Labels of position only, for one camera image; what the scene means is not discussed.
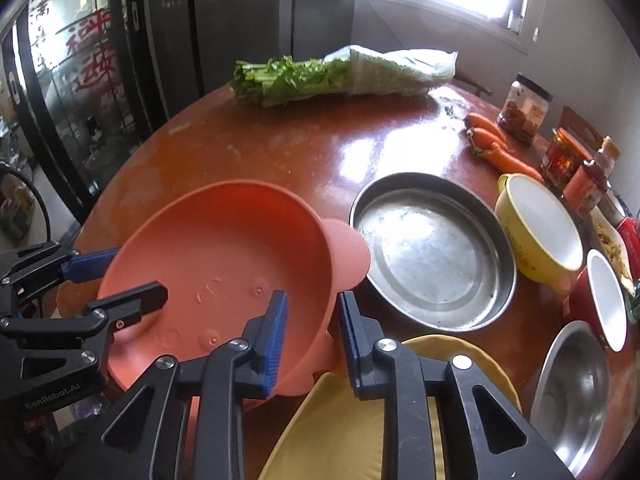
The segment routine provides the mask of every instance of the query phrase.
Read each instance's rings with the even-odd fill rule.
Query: plate of food
[[[634,289],[634,281],[631,278],[629,256],[620,233],[616,231],[613,225],[604,217],[598,207],[594,207],[591,211],[591,224],[593,225],[591,232],[593,248],[599,250],[607,257],[622,287],[631,297],[634,297],[636,292]]]

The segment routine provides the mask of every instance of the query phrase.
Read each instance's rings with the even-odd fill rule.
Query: window sill
[[[479,28],[490,34],[491,36],[507,43],[513,48],[519,50],[523,54],[526,54],[529,49],[529,41],[523,41],[523,33],[519,35],[507,30],[496,23],[492,23],[484,19],[482,16],[478,16],[471,12],[467,12],[458,7],[451,6],[445,2],[438,0],[383,0],[386,2],[393,2],[411,7],[417,7],[418,9],[430,10],[442,16],[447,16],[454,20],[457,20],[472,27]]]

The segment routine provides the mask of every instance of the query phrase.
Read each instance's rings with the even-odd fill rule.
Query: glass panel
[[[112,26],[108,0],[30,1],[29,39],[40,89],[89,189],[103,189],[140,143]]]

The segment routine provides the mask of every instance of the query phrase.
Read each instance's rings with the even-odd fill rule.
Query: window frame
[[[520,33],[513,32],[504,26],[502,18],[491,20],[469,10],[448,4],[442,0],[383,0],[396,2],[419,9],[429,10],[450,17],[467,25],[479,28],[495,38],[511,45],[523,54],[527,54],[530,44],[537,40],[538,29],[542,22],[545,0],[523,0],[523,22]]]

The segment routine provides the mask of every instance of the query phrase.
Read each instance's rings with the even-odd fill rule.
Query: black jar lid
[[[523,86],[526,86],[529,90],[535,92],[540,97],[542,97],[546,102],[550,103],[554,98],[549,92],[547,92],[542,86],[536,85],[531,79],[528,77],[524,77],[522,74],[518,74],[516,81]]]

